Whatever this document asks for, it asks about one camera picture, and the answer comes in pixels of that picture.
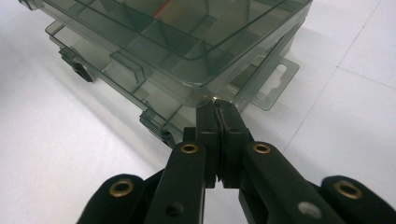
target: mounting hole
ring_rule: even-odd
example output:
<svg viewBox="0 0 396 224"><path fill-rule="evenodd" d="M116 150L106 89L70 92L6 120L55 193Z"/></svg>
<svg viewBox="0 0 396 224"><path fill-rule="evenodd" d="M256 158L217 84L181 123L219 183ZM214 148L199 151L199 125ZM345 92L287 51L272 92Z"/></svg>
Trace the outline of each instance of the mounting hole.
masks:
<svg viewBox="0 0 396 224"><path fill-rule="evenodd" d="M194 153L198 151L198 146L194 144L186 144L181 147L181 151L184 153Z"/></svg>
<svg viewBox="0 0 396 224"><path fill-rule="evenodd" d="M306 216L308 216L310 218L313 218L313 219L322 218L322 214L321 214L320 209L316 205L314 205L312 203L301 202L301 203L298 204L298 209L300 210L300 212L303 215L306 215Z"/></svg>
<svg viewBox="0 0 396 224"><path fill-rule="evenodd" d="M334 184L334 188L342 195L350 199L359 199L363 196L363 193L352 183L341 180Z"/></svg>
<svg viewBox="0 0 396 224"><path fill-rule="evenodd" d="M179 217L184 211L184 206L181 203L170 203L165 208L165 213L169 217Z"/></svg>
<svg viewBox="0 0 396 224"><path fill-rule="evenodd" d="M134 183L130 179L120 179L110 187L109 193L119 198L131 193L133 189Z"/></svg>
<svg viewBox="0 0 396 224"><path fill-rule="evenodd" d="M253 149L261 154L266 154L271 152L271 148L264 144L257 144L253 146Z"/></svg>

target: transparent plastic box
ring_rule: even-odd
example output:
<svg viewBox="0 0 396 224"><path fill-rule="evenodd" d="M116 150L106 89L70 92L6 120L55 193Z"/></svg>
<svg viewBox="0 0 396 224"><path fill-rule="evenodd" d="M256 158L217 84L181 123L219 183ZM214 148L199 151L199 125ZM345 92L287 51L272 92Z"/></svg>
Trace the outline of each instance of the transparent plastic box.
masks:
<svg viewBox="0 0 396 224"><path fill-rule="evenodd" d="M310 0L20 0L55 18L65 61L82 64L144 110L159 137L193 126L214 97L269 109L298 65L282 58ZM279 64L281 84L256 93Z"/></svg>

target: white table surface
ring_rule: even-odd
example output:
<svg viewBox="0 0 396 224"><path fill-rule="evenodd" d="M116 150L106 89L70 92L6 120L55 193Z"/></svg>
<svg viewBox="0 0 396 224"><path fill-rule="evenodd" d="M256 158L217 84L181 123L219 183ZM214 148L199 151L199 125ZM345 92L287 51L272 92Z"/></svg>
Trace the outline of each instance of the white table surface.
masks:
<svg viewBox="0 0 396 224"><path fill-rule="evenodd" d="M308 180L347 175L396 207L396 2L315 0L287 58L301 68L270 111L242 117ZM76 76L53 21L0 0L0 223L75 223L117 174L147 178L170 149L103 81ZM206 191L205 223L247 223L237 190Z"/></svg>

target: brass insert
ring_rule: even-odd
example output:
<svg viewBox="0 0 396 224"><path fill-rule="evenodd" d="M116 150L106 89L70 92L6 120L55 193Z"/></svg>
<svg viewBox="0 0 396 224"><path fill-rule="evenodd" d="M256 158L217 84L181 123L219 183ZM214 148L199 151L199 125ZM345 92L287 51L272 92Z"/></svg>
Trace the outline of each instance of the brass insert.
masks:
<svg viewBox="0 0 396 224"><path fill-rule="evenodd" d="M363 196L361 190L354 186L352 183L345 180L338 181L334 184L334 188L342 195L350 199L359 199Z"/></svg>
<svg viewBox="0 0 396 224"><path fill-rule="evenodd" d="M265 144L256 144L253 146L253 149L261 154L266 154L271 152L271 148Z"/></svg>
<svg viewBox="0 0 396 224"><path fill-rule="evenodd" d="M119 198L131 193L133 189L134 183L130 179L120 179L111 186L109 193Z"/></svg>
<svg viewBox="0 0 396 224"><path fill-rule="evenodd" d="M198 146L195 144L185 144L181 147L181 151L184 153L194 153L198 151Z"/></svg>

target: white surface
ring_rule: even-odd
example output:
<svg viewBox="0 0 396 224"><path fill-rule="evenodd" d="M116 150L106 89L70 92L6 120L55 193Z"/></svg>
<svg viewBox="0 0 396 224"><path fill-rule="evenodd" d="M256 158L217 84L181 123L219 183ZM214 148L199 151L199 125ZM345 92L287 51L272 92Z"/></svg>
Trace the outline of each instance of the white surface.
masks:
<svg viewBox="0 0 396 224"><path fill-rule="evenodd" d="M0 223L75 223L117 174L146 178L169 149L141 111L65 64L52 21L0 0ZM396 207L396 25L392 0L316 0L288 54L301 69L244 121L310 181L348 175ZM205 223L246 223L236 190L206 191Z"/></svg>

